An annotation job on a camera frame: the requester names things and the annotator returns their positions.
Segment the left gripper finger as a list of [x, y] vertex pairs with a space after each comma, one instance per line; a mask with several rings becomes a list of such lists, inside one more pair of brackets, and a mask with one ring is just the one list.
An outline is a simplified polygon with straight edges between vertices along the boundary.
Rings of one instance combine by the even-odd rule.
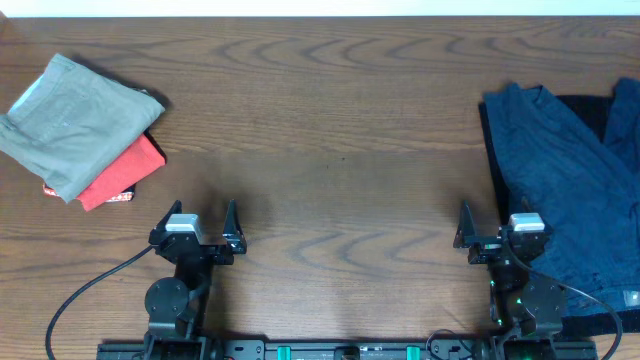
[[154, 227], [155, 233], [162, 233], [166, 231], [166, 225], [169, 222], [170, 218], [174, 214], [182, 213], [182, 202], [180, 200], [176, 200], [173, 205], [170, 207], [168, 212], [164, 215], [164, 217], [158, 222], [158, 224]]
[[235, 200], [229, 202], [222, 236], [234, 254], [247, 253], [247, 241], [239, 222]]

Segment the dark blue shorts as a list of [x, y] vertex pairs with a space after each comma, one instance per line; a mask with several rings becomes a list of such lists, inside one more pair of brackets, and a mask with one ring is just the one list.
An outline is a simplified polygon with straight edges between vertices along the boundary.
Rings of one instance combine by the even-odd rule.
[[616, 84], [603, 136], [544, 87], [513, 83], [484, 102], [507, 187], [553, 229], [533, 269], [638, 309], [638, 81]]

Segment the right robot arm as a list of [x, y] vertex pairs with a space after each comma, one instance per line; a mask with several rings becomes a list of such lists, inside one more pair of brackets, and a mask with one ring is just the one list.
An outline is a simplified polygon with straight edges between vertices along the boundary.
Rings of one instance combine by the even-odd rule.
[[485, 265], [490, 281], [490, 318], [499, 329], [469, 348], [473, 359], [555, 359], [553, 336], [562, 328], [565, 292], [535, 275], [550, 231], [537, 213], [516, 213], [493, 236], [478, 234], [464, 201], [453, 246], [468, 251], [468, 263]]

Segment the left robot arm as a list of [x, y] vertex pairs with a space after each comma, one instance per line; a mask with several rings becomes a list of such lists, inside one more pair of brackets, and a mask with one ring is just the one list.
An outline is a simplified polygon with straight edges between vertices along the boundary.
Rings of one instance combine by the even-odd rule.
[[182, 212], [176, 201], [150, 232], [149, 245], [175, 266], [174, 275], [153, 283], [145, 295], [149, 315], [144, 337], [144, 360], [220, 360], [224, 345], [203, 333], [212, 273], [216, 266], [231, 265], [234, 256], [247, 252], [247, 242], [229, 203], [221, 244], [205, 244], [199, 217]]

